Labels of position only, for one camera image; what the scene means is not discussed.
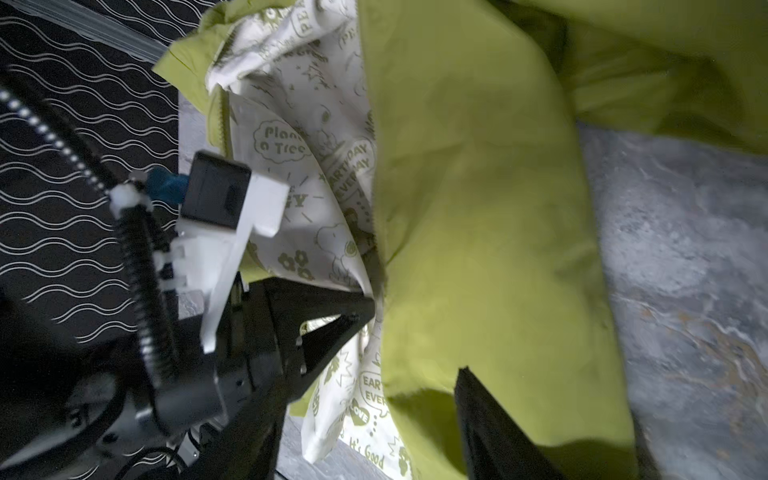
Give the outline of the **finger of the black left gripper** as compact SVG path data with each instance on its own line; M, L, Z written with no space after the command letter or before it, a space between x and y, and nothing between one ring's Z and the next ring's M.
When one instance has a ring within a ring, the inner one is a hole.
M288 401L300 399L341 348L366 324L359 315L341 315L289 343Z
M280 278L263 281L276 333L295 342L305 322L331 317L308 342L346 342L375 316L375 302L359 292L326 289Z

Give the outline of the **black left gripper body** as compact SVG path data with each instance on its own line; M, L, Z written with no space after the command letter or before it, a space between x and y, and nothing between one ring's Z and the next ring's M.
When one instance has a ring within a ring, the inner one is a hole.
M160 431L182 432L215 417L282 428L287 401L271 388L300 377L300 321L293 316L299 290L299 283L278 278L252 283L247 292L234 284L211 353L192 329L202 318L182 322L180 375L153 398Z

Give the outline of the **lime green printed jacket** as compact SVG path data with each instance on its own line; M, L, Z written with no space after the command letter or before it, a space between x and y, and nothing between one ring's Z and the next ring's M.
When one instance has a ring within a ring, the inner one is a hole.
M281 472L465 479L470 369L570 479L767 475L763 1L227 1L155 72L286 182L244 277L377 314Z

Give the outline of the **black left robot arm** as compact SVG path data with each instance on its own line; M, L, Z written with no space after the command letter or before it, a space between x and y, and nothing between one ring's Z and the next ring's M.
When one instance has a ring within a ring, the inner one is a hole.
M275 236L288 186L200 151L185 176L118 181L8 73L2 107L109 204L136 331L91 351L1 302L1 475L47 479L161 452L178 479L271 479L288 405L375 314L359 292L240 282L250 238Z

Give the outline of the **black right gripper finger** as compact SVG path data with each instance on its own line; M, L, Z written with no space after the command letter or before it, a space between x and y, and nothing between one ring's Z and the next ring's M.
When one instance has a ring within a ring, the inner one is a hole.
M564 477L467 367L458 372L454 401L469 479Z

